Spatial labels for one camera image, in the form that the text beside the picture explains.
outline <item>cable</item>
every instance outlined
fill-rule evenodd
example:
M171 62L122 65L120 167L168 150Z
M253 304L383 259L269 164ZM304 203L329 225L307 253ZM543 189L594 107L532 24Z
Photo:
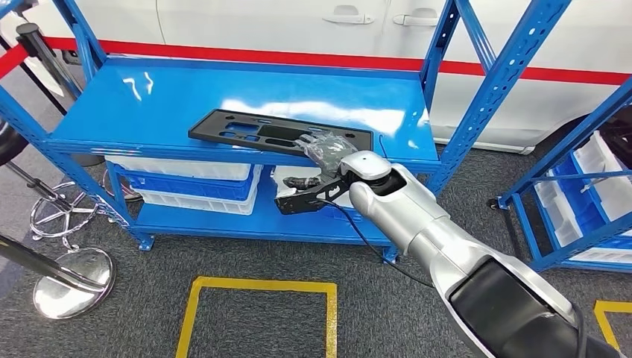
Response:
M379 251L377 251L376 248L373 247L373 245L371 245L369 243L369 240L367 240L366 237L364 237L364 235L362 234L362 232L360 231L360 229L358 228L358 225L356 225L356 223L353 221L353 219L351 218L351 215L349 215L349 213L340 205L332 202L332 201L328 201L328 200L324 200L324 199L316 199L317 201L321 201L327 205L330 205L332 207L335 207L336 209L340 210L346 217L347 220L349 220L349 223L351 224L351 226L353 227L353 230L355 230L355 232L358 234L358 236L360 236L360 239L362 239L362 241L364 241L365 244L367 244L367 246L371 249L371 251L373 251L373 253L379 257L381 260L383 260L384 262L386 262L388 265L390 265L393 269L396 269L397 271L399 271L401 274L404 274L405 276L407 276L408 278L410 278L413 281L417 281L418 283L421 283L422 285L429 287L431 289L433 289L435 286L432 285L432 283L427 283L424 280L421 280L415 276L413 276L412 274L409 274L406 270L404 270L403 268L400 268L398 265L395 265L394 263L392 263L390 260L386 260L386 258L384 256L382 256L382 254L379 253Z
M573 309L575 310L575 316L577 317L577 350L575 351L575 357L586 357L586 343L588 335L586 334L586 322L584 321L584 314L575 302L571 302Z

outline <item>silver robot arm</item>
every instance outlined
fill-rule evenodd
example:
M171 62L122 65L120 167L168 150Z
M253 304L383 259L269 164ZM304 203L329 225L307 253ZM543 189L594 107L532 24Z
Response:
M347 155L353 206L432 278L448 316L482 357L579 357L578 312L516 257L457 226L406 168L371 151ZM588 338L581 357L623 357Z

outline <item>black object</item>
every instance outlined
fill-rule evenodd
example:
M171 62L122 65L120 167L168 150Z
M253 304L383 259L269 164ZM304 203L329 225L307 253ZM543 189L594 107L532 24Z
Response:
M189 129L189 138L304 157L294 141L303 134L320 131L343 136L360 151L373 150L371 131L231 110L213 110Z
M494 260L463 282L449 301L495 357L571 358L581 353L578 330ZM620 356L606 343L588 338L586 357Z
M349 186L342 178L336 178L328 183L322 183L294 195L280 196L274 199L276 207L283 215L308 213L322 209L326 202L318 198L324 195L326 201L334 201L349 190Z
M599 133L617 159L632 168L632 107L611 117L599 128Z
M321 183L294 195L275 198L274 202L283 215L318 211L328 204L329 201L334 201L344 194L349 190L351 184L356 181L364 181L373 192L380 196L389 195L406 185L406 180L402 178L397 170L391 170L390 173L377 180L362 180L351 171L342 175L340 170L338 170L334 180Z
M27 145L28 142L23 136L9 123L0 119L0 166L17 157Z

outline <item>yellow floor marking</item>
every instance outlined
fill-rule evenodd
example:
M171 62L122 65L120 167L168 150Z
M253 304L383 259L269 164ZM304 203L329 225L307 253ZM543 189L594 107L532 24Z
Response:
M326 358L336 357L336 342L338 329L338 293L335 283L281 280L248 280L242 278L205 277L200 276L193 281L189 302L184 311L180 341L178 341L176 358L186 358L189 353L189 343L198 311L198 300L202 287L216 289L256 289L262 291L295 291L325 293L327 302L326 317Z
M619 343L616 341L616 337L606 318L606 312L612 313L632 313L632 302L615 302L615 301L596 301L595 302L595 317L597 323L604 334L604 338L609 345L620 351Z

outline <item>blue metal shelf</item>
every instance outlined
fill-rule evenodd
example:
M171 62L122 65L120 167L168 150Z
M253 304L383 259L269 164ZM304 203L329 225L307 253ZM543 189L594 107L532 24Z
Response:
M107 165L114 198L70 154L313 165L302 157L188 138L194 123L222 108L370 130L375 152L412 172L429 173L426 185L438 195L570 0L531 1L498 56L470 3L446 0L419 72L111 57L100 47L74 0L53 2L75 34L88 85L50 134L2 88L0 115L127 229L141 249L148 250L154 242L151 233L156 232L338 243L358 240L350 226L337 219L316 214L281 216L268 179L260 184L251 216L145 205L134 220L126 210L112 163ZM487 75L438 157L429 111L439 65L461 19ZM362 222L361 228L376 245L389 245L386 254L394 257L396 249L375 227Z
M364 245L349 222L318 212L281 214L274 203L277 186L270 178L270 170L264 169L262 173L252 215L145 204L134 228L147 233ZM357 225L373 245L391 246L384 234L369 221Z
M630 103L632 100L632 76L624 82L604 103L600 104L593 113L583 119L564 139L546 154L536 165L518 180L506 193L499 196L499 207L509 209L513 204L519 217L522 231L531 250L533 261L531 267L542 271L553 267L570 267L579 269L599 269L606 271L632 272L632 264L586 262L571 260L575 255L591 248L630 249L632 238L622 235L632 229L632 213L623 215L616 220L609 220L601 205L593 186L582 193L581 189L590 183L589 178L599 178L599 173L584 174L575 159L573 151L598 129L614 113ZM552 169L553 177L546 177L545 173ZM629 171L621 171L619 175L629 175ZM617 175L608 172L604 177ZM543 180L558 180L560 187L578 219L578 226L583 236L563 247L555 236L554 228L548 213L534 193L534 184ZM522 205L525 193L533 193L536 207L540 212L549 239L553 245L553 252L543 256L537 246L531 224Z
M315 66L112 58L48 143L64 152L313 165L188 138L215 108L370 130L373 150L411 171L440 165L416 72Z

